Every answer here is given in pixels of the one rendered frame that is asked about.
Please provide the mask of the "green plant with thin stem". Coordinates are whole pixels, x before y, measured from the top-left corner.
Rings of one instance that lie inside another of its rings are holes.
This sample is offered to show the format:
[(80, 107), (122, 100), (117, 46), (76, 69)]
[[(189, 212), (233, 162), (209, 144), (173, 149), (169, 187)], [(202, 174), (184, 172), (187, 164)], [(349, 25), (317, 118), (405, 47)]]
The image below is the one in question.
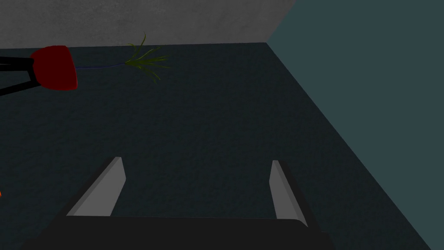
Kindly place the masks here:
[(154, 52), (162, 48), (162, 46), (157, 46), (153, 49), (146, 51), (143, 55), (139, 56), (139, 53), (142, 51), (142, 48), (144, 47), (146, 39), (147, 39), (147, 34), (144, 31), (144, 37), (139, 46), (135, 46), (135, 44), (128, 43), (127, 45), (131, 46), (134, 49), (134, 51), (131, 58), (122, 63), (106, 65), (106, 66), (82, 66), (82, 67), (75, 66), (75, 70), (110, 69), (120, 66), (129, 66), (141, 70), (144, 74), (146, 74), (148, 77), (152, 79), (153, 83), (157, 84), (157, 82), (160, 81), (161, 78), (150, 67), (171, 68), (170, 66), (159, 64), (159, 62), (168, 61), (170, 55), (151, 57), (151, 55)]

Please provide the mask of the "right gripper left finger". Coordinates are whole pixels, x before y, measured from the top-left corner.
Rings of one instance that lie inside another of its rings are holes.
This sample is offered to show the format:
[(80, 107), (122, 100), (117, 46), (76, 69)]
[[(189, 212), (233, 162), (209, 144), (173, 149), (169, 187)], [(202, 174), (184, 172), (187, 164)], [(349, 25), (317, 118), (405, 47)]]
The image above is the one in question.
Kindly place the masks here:
[(110, 216), (125, 182), (122, 158), (107, 158), (68, 201), (61, 216)]

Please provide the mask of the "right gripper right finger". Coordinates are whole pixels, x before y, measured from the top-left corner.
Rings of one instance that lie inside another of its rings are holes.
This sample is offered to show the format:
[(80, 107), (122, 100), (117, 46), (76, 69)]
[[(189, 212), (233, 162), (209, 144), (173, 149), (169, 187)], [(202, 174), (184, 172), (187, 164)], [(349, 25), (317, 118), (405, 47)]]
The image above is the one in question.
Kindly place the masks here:
[(309, 229), (321, 231), (288, 163), (272, 161), (269, 186), (277, 219), (299, 220)]

